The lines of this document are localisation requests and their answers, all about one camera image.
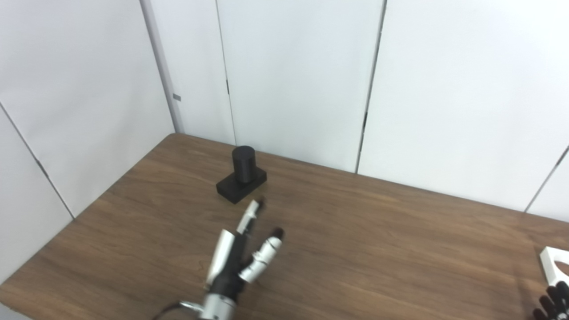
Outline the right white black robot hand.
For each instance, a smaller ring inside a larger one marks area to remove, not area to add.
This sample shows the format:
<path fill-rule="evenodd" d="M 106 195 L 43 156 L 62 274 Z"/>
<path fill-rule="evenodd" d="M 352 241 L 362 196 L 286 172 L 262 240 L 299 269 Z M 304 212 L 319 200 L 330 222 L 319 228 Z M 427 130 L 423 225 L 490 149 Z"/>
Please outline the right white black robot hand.
<path fill-rule="evenodd" d="M 569 286 L 564 281 L 548 286 L 546 295 L 539 298 L 540 308 L 533 310 L 535 320 L 569 319 Z"/>

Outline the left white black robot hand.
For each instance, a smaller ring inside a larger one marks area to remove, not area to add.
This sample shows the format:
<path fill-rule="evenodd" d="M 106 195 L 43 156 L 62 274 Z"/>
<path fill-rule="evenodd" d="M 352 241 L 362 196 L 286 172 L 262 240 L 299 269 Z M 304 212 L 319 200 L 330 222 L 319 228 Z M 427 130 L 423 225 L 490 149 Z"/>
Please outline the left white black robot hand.
<path fill-rule="evenodd" d="M 264 198 L 252 200 L 235 232 L 222 230 L 206 278 L 209 294 L 236 300 L 244 286 L 256 281 L 276 257 L 285 235 L 282 228 L 273 229 L 262 245 L 248 259 L 244 259 L 248 240 L 264 207 Z"/>

